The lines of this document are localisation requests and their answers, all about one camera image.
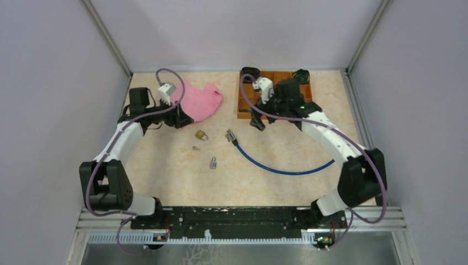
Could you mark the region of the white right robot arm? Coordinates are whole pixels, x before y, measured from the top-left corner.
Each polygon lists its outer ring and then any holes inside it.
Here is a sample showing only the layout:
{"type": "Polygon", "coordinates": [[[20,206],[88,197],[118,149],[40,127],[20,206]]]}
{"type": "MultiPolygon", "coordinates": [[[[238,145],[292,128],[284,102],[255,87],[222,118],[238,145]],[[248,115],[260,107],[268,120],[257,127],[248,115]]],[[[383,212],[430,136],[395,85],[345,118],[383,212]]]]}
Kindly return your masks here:
{"type": "Polygon", "coordinates": [[[385,215],[388,195],[383,153],[368,150],[342,133],[315,102],[306,102],[295,79],[286,79],[276,85],[259,77],[252,82],[260,93],[256,104],[251,104],[251,125],[264,130],[261,117],[269,123],[287,120],[318,141],[341,167],[337,188],[311,204],[311,221],[317,227],[326,227],[333,214],[353,208],[378,195],[382,196],[385,215]]]}

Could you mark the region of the grey combination lock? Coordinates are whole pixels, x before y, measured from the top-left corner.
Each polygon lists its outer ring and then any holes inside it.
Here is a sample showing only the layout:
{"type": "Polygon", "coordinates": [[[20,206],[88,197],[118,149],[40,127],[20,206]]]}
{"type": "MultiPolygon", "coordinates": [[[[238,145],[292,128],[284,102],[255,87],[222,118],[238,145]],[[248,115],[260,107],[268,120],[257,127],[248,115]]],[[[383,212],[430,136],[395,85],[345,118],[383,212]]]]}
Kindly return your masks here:
{"type": "Polygon", "coordinates": [[[209,168],[216,169],[216,166],[217,166],[216,157],[212,157],[212,159],[210,160],[209,168]]]}

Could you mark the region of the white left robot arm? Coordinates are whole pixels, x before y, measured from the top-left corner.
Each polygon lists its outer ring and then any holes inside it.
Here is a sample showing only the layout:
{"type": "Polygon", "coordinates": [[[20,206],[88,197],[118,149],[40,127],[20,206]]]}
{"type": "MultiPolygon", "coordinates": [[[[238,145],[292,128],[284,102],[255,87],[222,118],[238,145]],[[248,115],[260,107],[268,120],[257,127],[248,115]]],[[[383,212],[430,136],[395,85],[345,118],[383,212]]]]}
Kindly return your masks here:
{"type": "Polygon", "coordinates": [[[158,92],[157,102],[148,88],[130,89],[129,104],[106,147],[93,160],[80,165],[84,203],[94,216],[144,216],[144,222],[153,229],[164,224],[166,217],[159,199],[135,193],[124,167],[152,124],[179,129],[194,121],[182,109],[185,85],[178,89],[165,83],[158,92]]]}

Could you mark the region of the brass padlock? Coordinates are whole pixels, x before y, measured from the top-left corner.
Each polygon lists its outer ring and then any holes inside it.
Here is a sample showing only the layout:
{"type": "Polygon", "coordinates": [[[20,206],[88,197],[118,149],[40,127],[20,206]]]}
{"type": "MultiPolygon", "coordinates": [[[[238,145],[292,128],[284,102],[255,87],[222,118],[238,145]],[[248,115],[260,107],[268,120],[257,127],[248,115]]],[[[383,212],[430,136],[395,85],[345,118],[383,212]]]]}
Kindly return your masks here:
{"type": "Polygon", "coordinates": [[[201,141],[207,141],[209,139],[208,135],[202,130],[198,130],[194,136],[201,141]]]}

